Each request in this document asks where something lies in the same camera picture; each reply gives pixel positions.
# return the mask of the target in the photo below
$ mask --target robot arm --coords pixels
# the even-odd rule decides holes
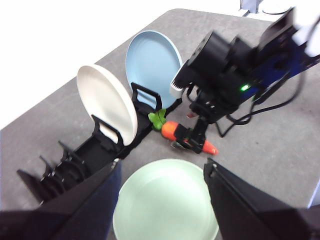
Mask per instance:
[[[193,87],[197,87],[196,98],[191,100],[189,107],[199,116],[198,121],[187,132],[187,141],[185,135],[177,133],[177,142],[200,153],[209,124],[217,123],[224,116],[233,125],[247,124],[256,114],[254,106],[268,99],[286,80],[319,63],[320,55],[313,56],[315,48],[313,55],[307,48],[308,40],[315,38],[318,22],[309,27],[311,30],[306,37],[299,36],[299,30],[294,26],[294,9],[291,8],[266,29],[254,48],[239,37],[228,43],[214,31],[209,32],[171,82],[170,92],[177,98],[186,88],[189,96]],[[250,98],[251,113],[241,120],[232,118],[230,114]]]

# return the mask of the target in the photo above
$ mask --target white plastic part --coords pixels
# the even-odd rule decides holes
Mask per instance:
[[[175,74],[174,78],[172,79],[171,83],[170,83],[170,89],[169,92],[172,96],[174,96],[176,99],[179,99],[182,97],[182,94],[185,91],[185,88],[181,88],[175,85],[175,79],[176,76],[178,75],[178,73],[180,72],[182,66],[179,68],[179,70],[177,71],[177,73]]]
[[[82,103],[91,117],[95,115],[117,129],[125,146],[135,138],[138,129],[137,113],[121,82],[107,69],[92,64],[82,66],[76,77]],[[117,135],[100,124],[101,132],[115,143]]]
[[[296,44],[300,46],[307,41],[309,32],[319,16],[320,7],[314,6],[313,0],[304,0],[303,4],[297,4],[294,10],[293,25],[298,31],[292,36]],[[310,57],[320,54],[320,24],[314,29],[304,52]]]

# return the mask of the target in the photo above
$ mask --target cable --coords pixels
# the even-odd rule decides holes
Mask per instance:
[[[308,33],[308,36],[307,36],[307,39],[306,39],[306,43],[305,45],[307,46],[312,35],[314,34],[315,32],[315,29],[317,27],[317,25],[320,23],[320,17],[317,19],[317,21],[315,21],[315,23],[313,24],[313,26],[311,27],[311,30],[310,32]],[[299,78],[299,82],[297,84],[297,88],[295,90],[295,93],[292,95],[292,97],[290,97],[287,101],[284,101],[283,103],[280,103],[280,104],[277,104],[277,105],[274,105],[274,106],[269,106],[269,107],[266,107],[266,108],[262,108],[262,109],[259,109],[259,110],[256,110],[256,111],[253,111],[254,109],[254,106],[255,106],[255,102],[252,103],[251,105],[251,109],[250,109],[250,113],[247,114],[247,115],[244,115],[242,117],[240,117],[239,119],[234,119],[233,117],[231,117],[230,115],[227,116],[227,118],[233,122],[233,124],[231,124],[223,133],[221,132],[221,129],[219,127],[219,124],[216,122],[215,123],[215,126],[216,126],[216,129],[218,130],[218,133],[220,135],[221,138],[225,137],[227,135],[227,133],[236,125],[245,125],[245,124],[248,124],[252,118],[253,115],[257,115],[257,114],[260,114],[260,113],[263,113],[263,112],[267,112],[267,111],[271,111],[271,110],[274,110],[274,109],[278,109],[278,108],[281,108],[289,103],[291,103],[296,97],[299,96],[299,94],[301,93],[302,91],[302,88],[305,84],[305,72],[304,72],[304,66],[303,64],[301,63],[301,72],[300,72],[300,78]]]
[[[259,110],[256,110],[256,111],[253,111],[247,115],[244,115],[242,117],[240,117],[239,119],[237,119],[232,125],[230,125],[225,131],[224,133],[221,132],[221,129],[218,125],[218,123],[216,122],[215,123],[215,126],[216,126],[216,129],[218,130],[218,133],[220,135],[221,138],[223,138],[224,136],[227,135],[227,133],[234,127],[237,125],[237,123],[241,122],[242,120],[246,119],[246,118],[250,118],[252,117],[253,115],[257,115],[257,114],[260,114],[260,113],[263,113],[263,112],[267,112],[267,111],[270,111],[270,110],[274,110],[274,109],[278,109],[278,108],[281,108],[289,103],[291,103],[302,91],[302,88],[305,84],[305,72],[301,72],[300,73],[300,79],[299,79],[299,82],[297,84],[297,87],[296,87],[296,90],[294,92],[294,94],[292,95],[292,97],[290,97],[287,101],[284,101],[280,104],[277,104],[277,105],[274,105],[274,106],[269,106],[269,107],[266,107],[266,108],[262,108],[262,109],[259,109]]]

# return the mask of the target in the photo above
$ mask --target table surface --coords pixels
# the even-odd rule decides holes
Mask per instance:
[[[269,25],[270,22],[245,17],[174,9],[144,30],[156,30],[167,35],[185,61],[212,29],[227,41],[239,35],[255,46]],[[130,40],[97,64],[111,71],[131,95],[125,73]],[[215,160],[270,195],[294,207],[306,207],[320,177],[319,76],[320,64],[307,71],[308,84],[292,104],[254,116],[250,124],[235,127],[225,138],[220,138],[215,127],[210,126],[207,139],[219,149]],[[294,92],[296,84],[297,77],[294,77],[261,107],[283,102]],[[249,106],[249,102],[242,105],[235,116],[247,113]],[[196,119],[187,119],[185,115],[188,111],[189,103],[184,97],[183,103],[167,119],[193,127]],[[229,125],[227,120],[220,122],[223,128]],[[1,209],[38,207],[16,174],[17,169],[40,176],[45,166],[39,155],[47,158],[52,165],[57,164],[63,153],[57,141],[76,148],[91,135],[93,128],[94,124],[81,103],[75,78],[3,128],[0,136]],[[152,131],[122,162],[122,182],[135,170],[154,160],[178,158],[203,168],[207,157],[205,153],[174,149],[168,140]],[[114,239],[112,231],[108,239]]]

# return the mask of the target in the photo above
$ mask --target orange carrot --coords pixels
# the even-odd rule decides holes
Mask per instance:
[[[178,127],[179,123],[175,122],[175,121],[167,121],[162,125],[161,128],[161,134],[171,140],[171,141],[175,141],[177,138],[175,136],[175,131]],[[212,155],[216,155],[218,154],[218,149],[208,140],[204,141],[203,144],[203,148],[202,148],[203,152],[206,152],[208,154],[212,154]]]

